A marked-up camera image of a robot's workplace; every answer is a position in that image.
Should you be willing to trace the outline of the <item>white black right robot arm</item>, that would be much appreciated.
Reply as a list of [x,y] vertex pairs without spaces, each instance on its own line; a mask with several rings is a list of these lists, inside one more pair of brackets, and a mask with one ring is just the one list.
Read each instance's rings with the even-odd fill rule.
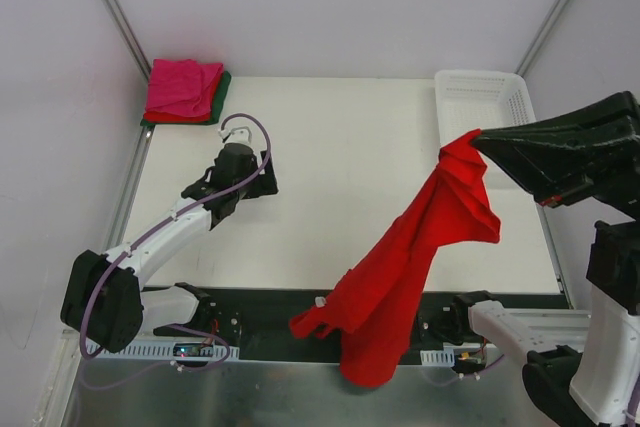
[[521,370],[532,403],[560,426],[639,422],[639,105],[628,91],[552,119],[490,129],[474,146],[546,207],[593,198],[627,216],[595,225],[582,350],[535,333],[485,291],[457,295],[430,323],[459,345],[480,336]]

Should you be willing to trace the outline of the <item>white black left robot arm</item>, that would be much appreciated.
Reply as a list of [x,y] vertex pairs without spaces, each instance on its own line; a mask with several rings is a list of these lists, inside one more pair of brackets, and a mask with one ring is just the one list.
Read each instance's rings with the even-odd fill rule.
[[225,144],[155,226],[131,243],[101,254],[86,250],[75,259],[61,321],[111,353],[157,328],[205,333],[214,319],[208,294],[185,282],[148,291],[147,282],[179,250],[233,214],[240,201],[277,192],[270,151],[256,154],[242,143]]

